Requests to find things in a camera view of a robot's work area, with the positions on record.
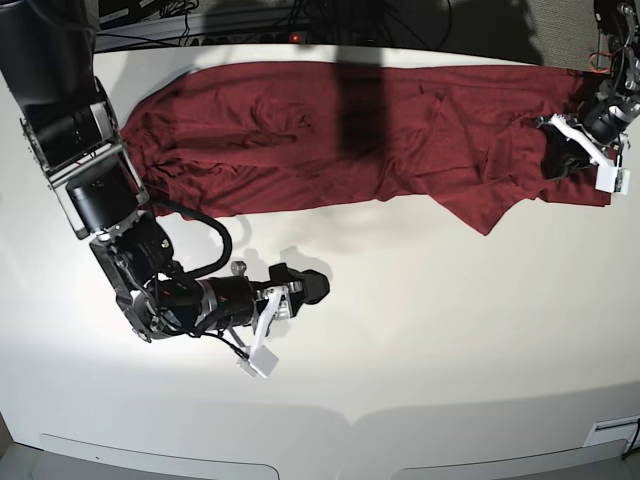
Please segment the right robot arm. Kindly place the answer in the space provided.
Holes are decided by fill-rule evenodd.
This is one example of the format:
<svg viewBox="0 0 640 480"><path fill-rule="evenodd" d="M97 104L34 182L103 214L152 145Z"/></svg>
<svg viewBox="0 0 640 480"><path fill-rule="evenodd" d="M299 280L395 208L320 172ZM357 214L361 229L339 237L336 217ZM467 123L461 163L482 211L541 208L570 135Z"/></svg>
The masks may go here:
<svg viewBox="0 0 640 480"><path fill-rule="evenodd" d="M144 341L213 337L244 362L264 352L277 320L323 300L328 278L285 264L265 282L232 262L232 239L217 220L172 201L164 207L221 237L220 258L187 271L158 224L155 201L135 170L111 102L93 72L95 32L80 1L5 1L1 72L22 111L22 129L79 239L112 285L119 308ZM232 273L218 271L230 265Z"/></svg>

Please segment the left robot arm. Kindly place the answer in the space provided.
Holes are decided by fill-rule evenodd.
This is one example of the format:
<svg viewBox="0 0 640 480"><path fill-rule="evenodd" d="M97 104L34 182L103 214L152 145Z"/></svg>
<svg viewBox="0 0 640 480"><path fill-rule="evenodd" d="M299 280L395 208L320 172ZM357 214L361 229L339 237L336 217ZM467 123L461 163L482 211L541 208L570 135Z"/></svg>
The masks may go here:
<svg viewBox="0 0 640 480"><path fill-rule="evenodd" d="M594 167L597 190L625 194L630 182L623 165L625 131L639 118L639 3L596 1L594 15L607 40L609 78L575 113L536 119L547 139L542 174L559 180Z"/></svg>

